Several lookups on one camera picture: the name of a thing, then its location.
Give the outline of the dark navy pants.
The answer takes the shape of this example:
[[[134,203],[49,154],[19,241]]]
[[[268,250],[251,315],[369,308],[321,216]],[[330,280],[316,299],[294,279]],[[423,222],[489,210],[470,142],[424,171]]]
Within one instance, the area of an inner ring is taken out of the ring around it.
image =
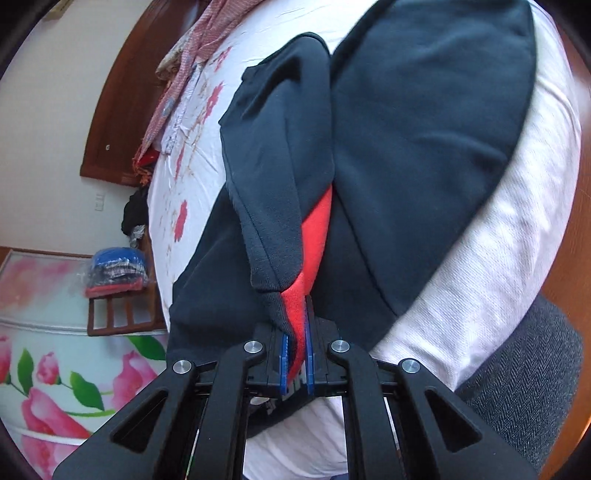
[[[412,305],[509,168],[535,76],[526,1],[380,1],[335,49],[304,33],[247,68],[169,360],[215,361],[265,323],[290,380],[312,318],[408,355],[427,329]]]

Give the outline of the black clothing heap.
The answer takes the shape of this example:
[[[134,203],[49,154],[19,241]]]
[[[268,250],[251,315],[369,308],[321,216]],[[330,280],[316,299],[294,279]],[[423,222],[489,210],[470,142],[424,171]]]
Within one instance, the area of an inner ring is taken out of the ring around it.
[[[147,194],[148,187],[140,187],[125,204],[121,221],[121,231],[125,236],[130,237],[135,227],[148,223]]]

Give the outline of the grey tweed garment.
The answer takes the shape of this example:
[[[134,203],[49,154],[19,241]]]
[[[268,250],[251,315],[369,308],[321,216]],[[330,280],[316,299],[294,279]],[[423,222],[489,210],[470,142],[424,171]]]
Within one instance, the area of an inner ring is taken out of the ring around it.
[[[515,331],[456,394],[541,471],[572,408],[582,362],[580,334],[538,295]]]

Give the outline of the floral wardrobe door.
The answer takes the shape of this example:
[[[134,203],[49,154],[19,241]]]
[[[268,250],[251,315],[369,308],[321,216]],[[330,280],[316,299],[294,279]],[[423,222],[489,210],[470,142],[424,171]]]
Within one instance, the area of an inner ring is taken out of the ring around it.
[[[1,262],[1,421],[42,479],[165,367],[165,331],[87,335],[85,258]]]

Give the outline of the wooden bedside stool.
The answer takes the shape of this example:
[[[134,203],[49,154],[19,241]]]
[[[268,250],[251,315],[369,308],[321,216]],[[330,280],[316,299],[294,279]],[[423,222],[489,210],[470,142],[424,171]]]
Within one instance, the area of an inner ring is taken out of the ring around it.
[[[88,300],[87,335],[130,335],[166,329],[156,287]]]

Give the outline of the blue red bagged clothes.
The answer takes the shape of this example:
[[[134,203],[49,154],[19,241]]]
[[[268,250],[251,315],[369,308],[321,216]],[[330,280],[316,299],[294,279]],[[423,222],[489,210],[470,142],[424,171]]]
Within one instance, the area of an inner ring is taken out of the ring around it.
[[[144,254],[130,247],[107,248],[93,255],[85,282],[87,298],[142,290],[148,283]]]

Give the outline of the white bed sheet mattress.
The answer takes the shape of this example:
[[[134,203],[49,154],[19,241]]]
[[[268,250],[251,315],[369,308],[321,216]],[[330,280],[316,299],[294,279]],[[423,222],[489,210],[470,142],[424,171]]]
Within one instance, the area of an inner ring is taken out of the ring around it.
[[[170,339],[173,286],[221,190],[219,121],[251,66],[295,36],[335,49],[380,1],[262,1],[195,67],[153,143],[149,234]],[[540,294],[572,206],[581,146],[573,79],[552,17],[530,4],[536,76],[525,127],[494,195],[437,270],[412,312],[427,324],[406,358],[456,390],[510,337]]]

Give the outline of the dark wooden headboard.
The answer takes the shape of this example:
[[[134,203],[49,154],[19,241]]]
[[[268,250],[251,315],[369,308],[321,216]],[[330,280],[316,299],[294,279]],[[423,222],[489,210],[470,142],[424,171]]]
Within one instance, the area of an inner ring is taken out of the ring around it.
[[[135,23],[104,83],[90,125],[81,177],[136,187],[132,158],[165,82],[155,70],[197,21],[205,1],[152,1]]]

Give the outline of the pink patterned quilt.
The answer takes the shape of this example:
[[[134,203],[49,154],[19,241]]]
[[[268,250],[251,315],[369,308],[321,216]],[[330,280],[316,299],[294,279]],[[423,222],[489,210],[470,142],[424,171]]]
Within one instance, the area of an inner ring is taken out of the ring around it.
[[[155,73],[165,82],[165,89],[132,159],[133,172],[141,184],[151,179],[148,166],[153,161],[144,160],[148,149],[165,126],[194,68],[204,65],[242,18],[260,3],[260,0],[209,1],[197,21],[160,61]]]

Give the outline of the white wall socket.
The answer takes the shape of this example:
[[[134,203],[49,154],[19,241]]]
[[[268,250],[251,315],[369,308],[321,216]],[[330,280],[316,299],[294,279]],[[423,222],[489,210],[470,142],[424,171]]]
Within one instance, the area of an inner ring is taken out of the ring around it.
[[[97,193],[95,195],[95,203],[94,203],[94,210],[98,212],[102,212],[104,209],[104,202],[105,202],[105,195],[101,193]]]

